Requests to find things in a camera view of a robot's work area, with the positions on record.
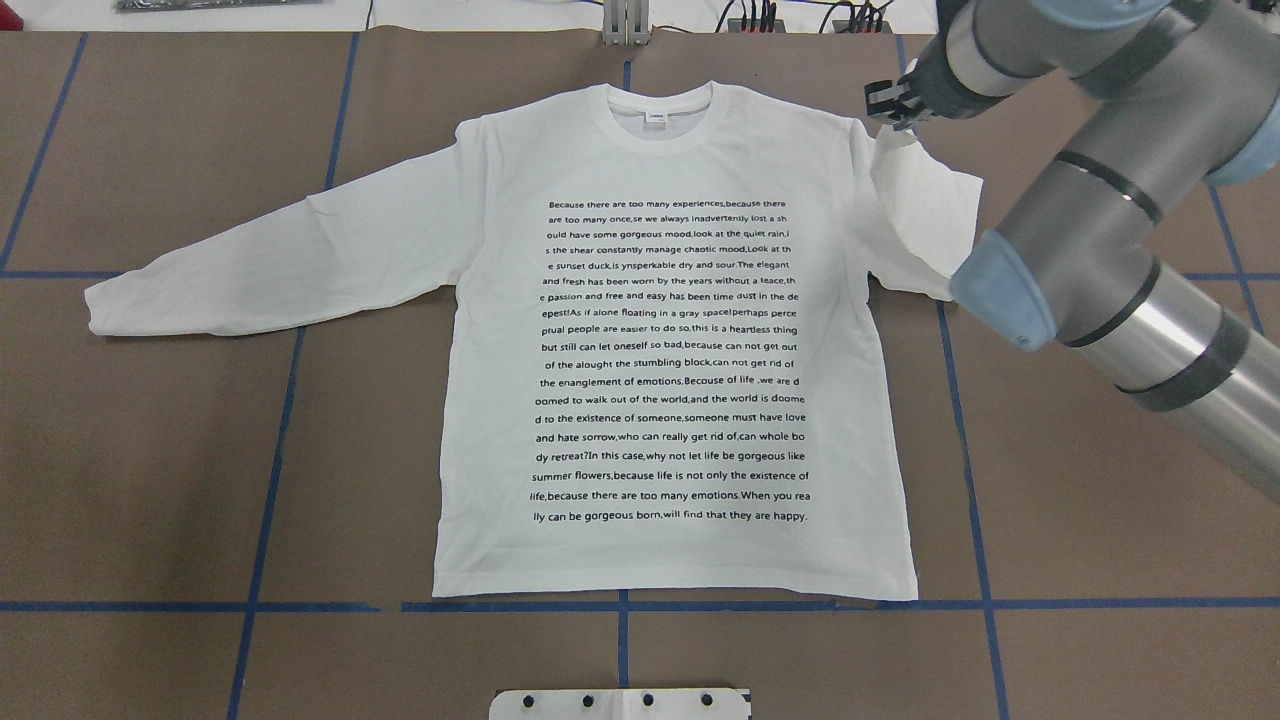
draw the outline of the red object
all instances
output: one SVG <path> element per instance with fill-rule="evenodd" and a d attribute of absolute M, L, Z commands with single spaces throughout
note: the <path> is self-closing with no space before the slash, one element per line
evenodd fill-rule
<path fill-rule="evenodd" d="M 0 29 L 22 29 L 22 18 L 4 0 L 0 0 Z"/>

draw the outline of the crew neckline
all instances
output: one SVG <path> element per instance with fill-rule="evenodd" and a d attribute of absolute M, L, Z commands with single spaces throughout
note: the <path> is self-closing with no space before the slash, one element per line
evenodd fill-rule
<path fill-rule="evenodd" d="M 613 142 L 645 155 L 669 155 L 701 145 L 721 124 L 730 102 L 728 87 L 714 81 L 666 97 L 637 95 L 611 85 L 598 85 L 591 90 L 591 115 L 600 131 Z M 643 140 L 618 123 L 611 109 L 614 106 L 637 113 L 689 113 L 705 108 L 707 113 L 684 135 L 669 140 Z"/>

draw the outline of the gray robot arm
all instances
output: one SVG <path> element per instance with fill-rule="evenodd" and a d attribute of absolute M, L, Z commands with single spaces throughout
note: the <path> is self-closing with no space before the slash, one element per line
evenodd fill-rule
<path fill-rule="evenodd" d="M 1280 37 L 1217 0 L 970 0 L 872 117 L 970 118 L 1064 69 L 1102 108 L 952 278 L 1024 350 L 1094 363 L 1280 503 L 1280 351 L 1142 242 L 1202 179 L 1280 159 Z"/>

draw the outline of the white t-shirt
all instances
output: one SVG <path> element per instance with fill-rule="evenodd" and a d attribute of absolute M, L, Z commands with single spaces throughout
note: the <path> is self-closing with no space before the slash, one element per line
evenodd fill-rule
<path fill-rule="evenodd" d="M 867 273 L 948 299 L 979 188 L 742 87 L 596 86 L 84 296 L 97 334 L 232 336 L 456 284 L 436 597 L 913 600 Z"/>

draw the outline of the folded sleeve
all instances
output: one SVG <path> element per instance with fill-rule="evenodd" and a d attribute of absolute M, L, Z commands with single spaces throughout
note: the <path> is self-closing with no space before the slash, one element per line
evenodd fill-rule
<path fill-rule="evenodd" d="M 890 290 L 951 300 L 973 247 L 982 179 L 934 160 L 911 132 L 850 131 L 852 256 Z"/>
<path fill-rule="evenodd" d="M 250 334 L 457 283 L 484 241 L 484 120 L 457 142 L 311 195 L 84 291 L 104 336 Z"/>

